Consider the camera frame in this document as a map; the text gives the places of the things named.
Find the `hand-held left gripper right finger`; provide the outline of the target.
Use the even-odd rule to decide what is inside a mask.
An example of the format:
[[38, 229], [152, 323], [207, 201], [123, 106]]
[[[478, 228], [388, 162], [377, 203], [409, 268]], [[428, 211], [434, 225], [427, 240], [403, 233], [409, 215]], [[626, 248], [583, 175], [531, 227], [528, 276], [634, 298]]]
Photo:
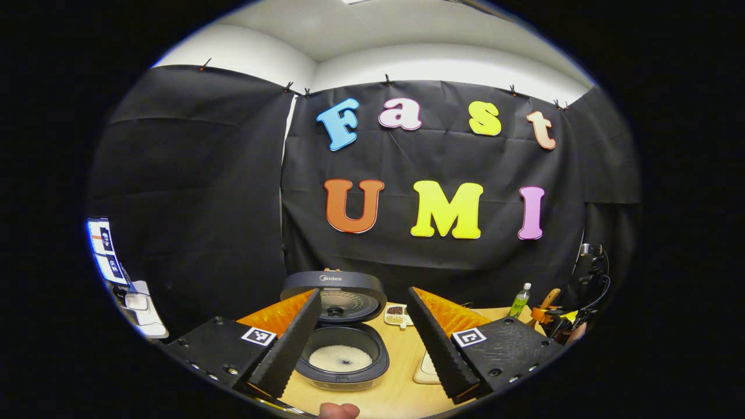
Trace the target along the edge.
[[407, 310], [454, 404], [505, 392], [566, 350], [517, 318], [490, 321], [423, 289], [408, 289]]

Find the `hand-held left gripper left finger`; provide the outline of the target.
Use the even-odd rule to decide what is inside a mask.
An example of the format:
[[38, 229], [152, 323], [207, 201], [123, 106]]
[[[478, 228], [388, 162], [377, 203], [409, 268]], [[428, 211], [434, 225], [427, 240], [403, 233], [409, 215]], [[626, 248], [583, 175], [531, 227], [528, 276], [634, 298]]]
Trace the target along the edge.
[[166, 345], [175, 360], [248, 397], [282, 397], [321, 312], [319, 289], [242, 320], [215, 317]]

